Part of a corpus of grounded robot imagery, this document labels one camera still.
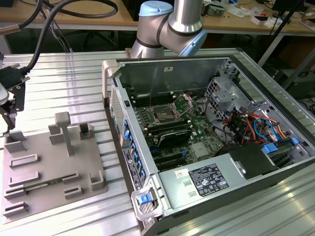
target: black cable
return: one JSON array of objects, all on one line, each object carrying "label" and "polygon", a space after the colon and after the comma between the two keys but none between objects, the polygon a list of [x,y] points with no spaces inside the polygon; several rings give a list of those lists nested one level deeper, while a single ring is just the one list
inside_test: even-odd
[{"label": "black cable", "polygon": [[[40,10],[40,15],[43,18],[44,22],[47,20],[46,14],[44,12],[43,9]],[[69,50],[67,49],[67,47],[65,46],[64,42],[62,41],[61,38],[58,37],[58,35],[56,35],[55,31],[54,31],[54,26],[53,23],[50,25],[49,27],[50,32],[53,34],[54,38],[59,42],[59,44],[61,45],[61,47],[63,48],[65,53],[69,53]]]},{"label": "black cable", "polygon": [[24,22],[18,24],[19,28],[20,29],[23,29],[25,28],[26,26],[28,26],[30,23],[33,22],[33,20],[36,18],[36,16],[39,14],[39,11],[41,10],[41,7],[43,5],[43,2],[44,0],[38,0],[37,4],[36,4],[36,7],[35,7],[35,10],[34,12],[32,13],[32,15],[27,19],[25,20]]},{"label": "black cable", "polygon": [[[20,0],[20,1],[23,2],[23,3],[29,4],[29,5],[34,5],[34,4],[29,3],[29,2],[25,2],[23,0]],[[101,3],[107,4],[107,5],[111,6],[111,7],[113,7],[114,10],[112,10],[110,12],[107,12],[105,14],[95,14],[95,15],[82,14],[82,13],[77,13],[77,12],[72,12],[72,11],[62,10],[62,9],[60,9],[59,12],[61,12],[63,14],[70,15],[70,16],[75,16],[75,17],[80,17],[80,18],[88,18],[88,19],[106,18],[106,17],[113,16],[113,15],[115,15],[118,12],[117,5],[114,2],[112,2],[111,0],[93,0],[93,1],[98,1],[98,2],[101,2]],[[55,4],[57,4],[57,3],[51,4],[51,3],[49,3],[49,1],[38,0],[38,2],[36,4],[36,8],[35,8],[34,12],[32,13],[32,15],[27,20],[25,20],[23,23],[19,24],[18,25],[19,28],[23,29],[26,26],[28,26],[36,18],[36,16],[39,14],[39,11],[40,11],[40,9],[42,8],[43,5],[45,5],[48,8],[53,9],[55,7]]]},{"label": "black cable", "polygon": [[271,5],[271,3],[267,3],[267,2],[266,2],[264,5],[265,5],[266,7],[268,7],[267,4]]},{"label": "black cable", "polygon": [[[49,26],[51,24],[51,22],[53,21],[54,17],[56,16],[56,14],[58,12],[60,12],[60,10],[70,4],[70,3],[73,3],[73,2],[76,2],[76,1],[83,1],[83,0],[64,0],[62,2],[60,2],[57,6],[55,6],[52,11],[50,12],[50,14],[48,15],[47,17],[47,20],[45,21],[44,23],[44,26],[40,32],[40,36],[39,36],[39,39],[38,39],[38,43],[37,43],[37,46],[36,46],[36,49],[35,49],[35,52],[34,52],[34,55],[31,59],[31,61],[29,62],[29,64],[25,67],[22,68],[22,72],[24,74],[27,74],[29,73],[35,66],[36,62],[38,61],[38,58],[39,58],[39,55],[40,55],[40,49],[43,45],[43,42],[44,42],[44,39],[45,39],[45,36],[47,34],[47,31],[49,29]],[[103,14],[103,15],[106,15],[104,17],[108,17],[108,16],[112,16],[113,14],[116,14],[117,12],[117,5],[110,1],[110,0],[93,0],[93,1],[98,1],[98,2],[101,2],[101,3],[104,3],[104,4],[108,4],[110,6],[113,6],[115,5],[116,7],[114,7],[114,10],[109,12],[109,13],[106,13],[106,14]]]},{"label": "black cable", "polygon": [[278,12],[278,15],[277,15],[277,18],[276,18],[276,22],[274,23],[274,26],[272,27],[272,29],[271,29],[269,35],[271,35],[271,34],[272,34],[272,31],[274,31],[274,28],[275,28],[275,26],[276,26],[276,24],[277,24],[277,21],[278,21],[278,19],[279,19],[279,16],[280,16],[280,12]]},{"label": "black cable", "polygon": [[[26,2],[26,1],[23,1],[23,0],[19,0],[19,1],[21,1],[22,3],[25,3],[25,4],[27,4],[27,5],[36,6],[36,4],[29,3],[29,2]],[[55,3],[51,3],[51,4],[52,4],[52,5],[56,5],[56,4],[60,3],[61,1],[55,2]]]},{"label": "black cable", "polygon": [[[94,1],[105,3],[104,0],[94,0]],[[88,18],[88,19],[106,18],[106,17],[110,17],[110,16],[115,15],[118,12],[117,5],[114,2],[110,1],[110,0],[107,0],[106,2],[107,3],[105,3],[105,4],[113,7],[114,10],[111,11],[111,12],[105,13],[105,14],[90,15],[90,14],[82,14],[82,13],[77,13],[77,12],[68,11],[68,10],[62,10],[62,9],[60,10],[60,12],[63,13],[63,14],[70,15],[70,16],[75,16],[75,17],[80,17],[80,18]],[[45,3],[45,5],[47,7],[54,8],[54,6],[52,4],[50,4],[50,3]]]},{"label": "black cable", "polygon": [[[46,14],[45,14],[43,9],[42,9],[41,13],[42,13],[42,15],[46,21],[47,17],[46,17]],[[66,53],[73,53],[71,46],[69,45],[68,41],[66,40],[65,36],[61,32],[61,29],[59,28],[59,26],[55,20],[53,20],[53,22],[51,23],[50,31],[53,34],[53,36],[57,39],[57,41],[60,43],[61,47],[63,48],[63,50]]]}]

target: gray plastic bracket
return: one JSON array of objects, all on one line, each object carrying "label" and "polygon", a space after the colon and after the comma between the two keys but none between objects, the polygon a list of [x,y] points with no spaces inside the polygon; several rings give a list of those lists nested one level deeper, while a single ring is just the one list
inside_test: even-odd
[{"label": "gray plastic bracket", "polygon": [[4,147],[8,150],[9,153],[15,153],[26,150],[21,141],[7,143],[4,145]]},{"label": "gray plastic bracket", "polygon": [[22,156],[22,157],[17,157],[17,158],[12,159],[10,161],[10,167],[15,168],[19,166],[32,164],[35,162],[38,162],[38,156],[37,154],[32,154],[32,155]]},{"label": "gray plastic bracket", "polygon": [[21,196],[27,195],[27,192],[24,190],[24,185],[15,186],[13,188],[5,189],[4,197],[7,200],[11,200],[13,198],[18,198]]},{"label": "gray plastic bracket", "polygon": [[91,177],[91,173],[89,173],[89,186],[91,191],[96,191],[104,187],[104,177],[103,171],[98,171],[99,179]]},{"label": "gray plastic bracket", "polygon": [[10,142],[8,142],[8,143],[26,140],[23,133],[19,130],[10,132],[9,139],[10,139]]},{"label": "gray plastic bracket", "polygon": [[14,187],[14,186],[17,186],[17,185],[21,185],[21,184],[28,183],[28,182],[32,182],[32,181],[39,180],[39,179],[40,179],[40,174],[39,174],[38,171],[36,171],[36,172],[35,172],[35,177],[26,178],[26,179],[19,180],[19,181],[16,181],[16,182],[12,182],[12,178],[10,178],[8,185],[9,185],[10,187]]},{"label": "gray plastic bracket", "polygon": [[54,134],[49,136],[51,145],[60,144],[64,142],[63,134]]},{"label": "gray plastic bracket", "polygon": [[55,124],[49,125],[48,128],[49,128],[49,132],[50,132],[51,135],[60,134],[61,133],[60,128],[57,127]]},{"label": "gray plastic bracket", "polygon": [[62,177],[63,183],[71,183],[80,179],[79,172],[68,174]]},{"label": "gray plastic bracket", "polygon": [[81,123],[78,126],[80,131],[80,140],[94,137],[93,127],[90,125],[90,123]]},{"label": "gray plastic bracket", "polygon": [[27,212],[27,207],[28,205],[25,203],[25,202],[19,202],[19,203],[16,203],[16,204],[12,204],[12,205],[9,205],[7,206],[4,211],[3,211],[3,215],[5,217],[10,217],[10,216],[13,216],[13,215],[17,215],[17,214],[20,214],[20,213],[24,213],[24,212]]},{"label": "gray plastic bracket", "polygon": [[70,188],[66,188],[63,190],[63,195],[64,197],[68,200],[69,198],[73,198],[76,196],[80,196],[82,195],[82,189],[80,185],[74,186],[74,187],[70,187]]},{"label": "gray plastic bracket", "polygon": [[55,124],[63,130],[63,138],[67,147],[68,156],[74,154],[71,146],[71,140],[68,133],[68,126],[71,125],[71,119],[69,112],[60,112],[55,114]]}]

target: white sticker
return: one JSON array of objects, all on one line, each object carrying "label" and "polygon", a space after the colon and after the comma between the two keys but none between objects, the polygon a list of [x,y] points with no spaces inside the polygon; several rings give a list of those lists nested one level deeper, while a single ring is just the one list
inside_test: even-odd
[{"label": "white sticker", "polygon": [[164,72],[173,71],[173,67],[165,67]]},{"label": "white sticker", "polygon": [[175,171],[175,175],[177,178],[181,178],[181,177],[185,177],[185,176],[188,176],[188,169],[182,169],[182,170],[179,170],[179,171]]}]

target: aluminum extrusion table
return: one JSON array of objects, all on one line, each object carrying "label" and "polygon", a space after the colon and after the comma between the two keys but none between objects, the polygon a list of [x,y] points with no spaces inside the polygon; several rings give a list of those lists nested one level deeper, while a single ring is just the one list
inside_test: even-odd
[{"label": "aluminum extrusion table", "polygon": [[[199,54],[233,54],[256,64],[236,49],[201,50]],[[32,55],[4,56],[3,66],[25,66]],[[0,235],[127,235],[139,236],[140,228],[133,212],[123,173],[109,131],[101,95],[101,63],[123,58],[124,52],[42,54],[27,81],[25,110],[17,116],[17,129],[26,135],[47,131],[54,113],[68,111],[72,125],[89,121],[95,127],[96,140],[109,190],[106,193],[58,207],[9,224],[0,224]],[[260,76],[271,86],[266,75]],[[280,97],[283,103],[291,98]],[[295,115],[313,129],[314,121],[303,107]],[[265,189],[236,203],[222,207],[171,229],[165,235],[314,235],[315,165],[277,186]]]}]

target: power supply label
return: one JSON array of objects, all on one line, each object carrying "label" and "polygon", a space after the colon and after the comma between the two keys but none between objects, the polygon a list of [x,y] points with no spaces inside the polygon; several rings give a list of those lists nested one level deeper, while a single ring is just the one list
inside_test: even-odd
[{"label": "power supply label", "polygon": [[189,171],[189,176],[201,197],[229,187],[216,164]]}]

